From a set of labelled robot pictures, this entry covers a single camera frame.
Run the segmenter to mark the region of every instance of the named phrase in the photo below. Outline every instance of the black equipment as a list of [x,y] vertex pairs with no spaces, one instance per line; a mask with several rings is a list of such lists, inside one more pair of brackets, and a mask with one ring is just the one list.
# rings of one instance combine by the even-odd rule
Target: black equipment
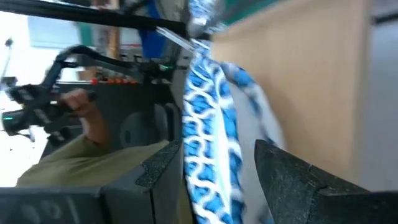
[[[98,99],[95,104],[101,111],[105,120],[108,121],[111,142],[109,143],[110,152],[134,146],[147,146],[161,139],[159,132],[161,125],[156,125],[156,107],[174,103],[173,95],[168,85],[132,85],[132,84],[105,84],[98,83],[64,83],[58,84],[59,92],[67,93],[76,88],[86,91],[95,91]],[[179,119],[166,119],[181,127],[181,115]],[[69,130],[72,139],[81,135],[83,128],[78,119],[70,121]],[[59,146],[47,143],[42,157],[45,157],[57,150]]]
[[[43,82],[39,85],[13,86],[2,78],[1,83],[7,84],[6,92],[10,98],[23,105],[21,110],[2,114],[2,123],[8,135],[16,135],[19,131],[28,129],[29,126],[37,125],[44,127],[44,131],[50,134],[49,142],[54,146],[59,146],[70,140],[70,132],[66,125],[71,111],[65,105],[52,102],[56,100],[54,94],[57,93],[56,83],[60,78],[61,70],[80,66],[76,62],[67,62],[72,55],[84,55],[110,70],[132,68],[130,63],[102,56],[88,47],[78,45],[66,49],[56,57]],[[132,73],[132,75],[138,82],[142,82],[143,76],[140,73]],[[90,100],[94,100],[95,96],[94,92],[89,93]]]
[[396,224],[398,192],[369,192],[263,140],[255,162],[275,224]]

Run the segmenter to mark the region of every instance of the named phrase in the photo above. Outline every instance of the white wall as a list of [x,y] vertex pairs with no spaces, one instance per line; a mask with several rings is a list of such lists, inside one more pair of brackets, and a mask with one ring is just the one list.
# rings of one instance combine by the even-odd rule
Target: white wall
[[[80,35],[76,22],[36,16],[29,16],[27,20],[30,35],[29,41],[33,47],[64,49],[71,45],[80,44]],[[91,26],[96,45],[98,45],[96,40],[99,39],[102,27],[105,26]],[[120,30],[122,47],[131,44],[141,44],[141,38],[137,30],[129,28],[120,28]]]
[[374,27],[360,185],[398,190],[398,22]]
[[[52,64],[60,49],[30,47],[26,16],[0,12],[0,21],[7,21],[0,23],[0,71],[4,68],[8,55],[4,43],[12,37],[14,45],[6,75],[17,77],[18,85],[40,83],[45,69]],[[73,70],[64,72],[62,79],[65,81],[76,79],[75,72]],[[0,108],[10,111],[21,107],[9,101],[5,94],[0,93]],[[0,132],[0,187],[15,185],[17,178],[32,164],[39,161],[47,142],[47,135],[42,129],[37,128],[35,136],[37,141],[32,144],[25,137],[9,137],[5,132]]]

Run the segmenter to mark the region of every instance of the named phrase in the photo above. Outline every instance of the wooden cabinet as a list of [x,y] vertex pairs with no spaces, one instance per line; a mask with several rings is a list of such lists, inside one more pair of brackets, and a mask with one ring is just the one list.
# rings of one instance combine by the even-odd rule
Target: wooden cabinet
[[[398,94],[381,99],[386,94],[375,93],[383,83],[378,90],[372,87],[371,77],[380,73],[372,67],[386,66],[373,63],[372,7],[370,0],[282,2],[215,35],[211,55],[240,65],[262,86],[292,154],[363,187],[394,189],[397,172],[383,170],[398,167],[389,159],[398,157],[392,137],[398,135],[398,128],[392,128],[398,127],[392,115],[398,114],[398,105],[389,106]],[[391,72],[386,73],[397,78],[390,78],[390,85],[398,84],[398,69]],[[377,134],[370,125],[375,119],[383,120],[378,125],[387,123],[384,114],[395,134]],[[384,151],[389,152],[374,156],[378,147],[388,147]],[[371,169],[379,172],[369,176]]]

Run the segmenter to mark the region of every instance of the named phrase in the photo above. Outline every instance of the black metal rod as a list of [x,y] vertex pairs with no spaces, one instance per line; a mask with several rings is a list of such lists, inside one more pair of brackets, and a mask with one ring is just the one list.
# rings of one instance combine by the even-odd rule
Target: black metal rod
[[398,12],[388,13],[381,16],[374,16],[373,23],[375,25],[381,25],[387,22],[398,21]]
[[118,11],[100,11],[89,7],[40,0],[0,0],[0,11],[140,30],[156,30],[156,27],[164,27],[182,37],[187,37],[187,31],[183,22],[124,15]]

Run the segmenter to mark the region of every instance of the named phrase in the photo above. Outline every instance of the blue patterned cloth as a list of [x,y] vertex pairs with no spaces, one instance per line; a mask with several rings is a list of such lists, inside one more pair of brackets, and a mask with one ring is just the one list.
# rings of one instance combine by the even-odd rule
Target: blue patterned cloth
[[[208,17],[211,7],[213,0],[190,0],[193,17]],[[223,27],[220,24],[208,32]],[[183,96],[184,171],[188,192],[198,223],[240,224],[245,208],[244,189],[239,181],[243,160],[229,82],[248,96],[254,116],[261,124],[267,121],[263,111],[269,105],[261,88],[246,71],[207,56],[209,41],[192,40],[192,43],[195,53]],[[266,125],[261,126],[261,132],[265,140],[273,142]]]

